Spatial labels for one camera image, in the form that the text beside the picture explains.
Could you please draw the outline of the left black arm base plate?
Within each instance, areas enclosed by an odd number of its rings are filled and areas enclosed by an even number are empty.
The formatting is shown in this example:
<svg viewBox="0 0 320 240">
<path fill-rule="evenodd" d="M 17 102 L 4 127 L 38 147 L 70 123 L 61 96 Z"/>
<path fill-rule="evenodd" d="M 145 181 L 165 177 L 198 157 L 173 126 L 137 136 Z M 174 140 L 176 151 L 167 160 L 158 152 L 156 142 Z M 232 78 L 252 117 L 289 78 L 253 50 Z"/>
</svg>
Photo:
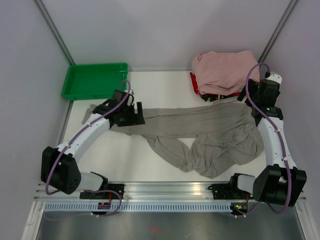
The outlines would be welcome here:
<svg viewBox="0 0 320 240">
<path fill-rule="evenodd" d="M 125 185 L 121 183 L 106 183 L 97 191 L 84 190 L 79 198 L 83 200 L 118 200 L 123 199 Z"/>
</svg>

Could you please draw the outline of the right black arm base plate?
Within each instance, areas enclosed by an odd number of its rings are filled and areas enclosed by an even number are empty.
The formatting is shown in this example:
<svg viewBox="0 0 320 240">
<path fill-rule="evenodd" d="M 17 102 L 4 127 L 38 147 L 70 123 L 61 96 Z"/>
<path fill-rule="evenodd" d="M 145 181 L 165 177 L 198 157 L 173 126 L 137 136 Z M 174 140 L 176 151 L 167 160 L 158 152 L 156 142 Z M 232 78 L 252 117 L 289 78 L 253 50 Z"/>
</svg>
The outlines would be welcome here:
<svg viewBox="0 0 320 240">
<path fill-rule="evenodd" d="M 230 183 L 214 183 L 207 188 L 214 200 L 253 200 L 252 194 Z"/>
</svg>

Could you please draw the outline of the grey trousers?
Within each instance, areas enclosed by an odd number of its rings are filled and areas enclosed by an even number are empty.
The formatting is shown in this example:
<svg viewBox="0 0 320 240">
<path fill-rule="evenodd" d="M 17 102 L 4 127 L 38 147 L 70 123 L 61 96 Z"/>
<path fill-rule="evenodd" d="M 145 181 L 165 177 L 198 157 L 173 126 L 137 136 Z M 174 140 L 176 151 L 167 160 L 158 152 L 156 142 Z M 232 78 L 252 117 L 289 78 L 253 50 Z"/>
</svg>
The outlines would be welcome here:
<svg viewBox="0 0 320 240">
<path fill-rule="evenodd" d="M 116 133 L 142 136 L 163 160 L 183 172 L 213 179 L 233 165 L 245 165 L 264 150 L 244 103 L 143 110 L 145 123 L 113 126 Z"/>
</svg>

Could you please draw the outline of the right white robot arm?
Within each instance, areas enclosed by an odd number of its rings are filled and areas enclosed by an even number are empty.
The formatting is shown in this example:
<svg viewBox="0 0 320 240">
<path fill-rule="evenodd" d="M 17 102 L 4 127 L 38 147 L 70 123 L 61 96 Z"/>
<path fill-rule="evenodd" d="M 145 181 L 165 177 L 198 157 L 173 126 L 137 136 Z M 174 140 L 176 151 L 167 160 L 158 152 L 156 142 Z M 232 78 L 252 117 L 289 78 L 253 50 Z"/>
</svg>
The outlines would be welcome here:
<svg viewBox="0 0 320 240">
<path fill-rule="evenodd" d="M 246 104 L 262 137 L 266 167 L 257 176 L 236 173 L 228 185 L 228 193 L 240 198 L 245 192 L 252 194 L 257 202 L 292 207 L 297 202 L 307 181 L 304 170 L 298 169 L 290 154 L 285 134 L 284 117 L 275 106 L 280 94 L 280 84 L 271 79 L 246 81 L 237 98 L 247 96 Z"/>
</svg>

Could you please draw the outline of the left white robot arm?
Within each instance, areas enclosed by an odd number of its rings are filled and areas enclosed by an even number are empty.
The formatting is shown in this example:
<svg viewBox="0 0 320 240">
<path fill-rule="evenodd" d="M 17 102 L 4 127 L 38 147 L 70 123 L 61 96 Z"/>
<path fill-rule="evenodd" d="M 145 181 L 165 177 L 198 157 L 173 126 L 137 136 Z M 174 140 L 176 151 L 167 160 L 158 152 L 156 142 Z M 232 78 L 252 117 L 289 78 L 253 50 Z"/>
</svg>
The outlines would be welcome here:
<svg viewBox="0 0 320 240">
<path fill-rule="evenodd" d="M 40 178 L 45 193 L 70 195 L 76 190 L 105 198 L 108 179 L 95 172 L 81 172 L 78 162 L 89 147 L 113 126 L 130 127 L 145 124 L 141 102 L 134 102 L 129 92 L 115 90 L 113 96 L 96 106 L 88 120 L 71 139 L 42 152 Z"/>
</svg>

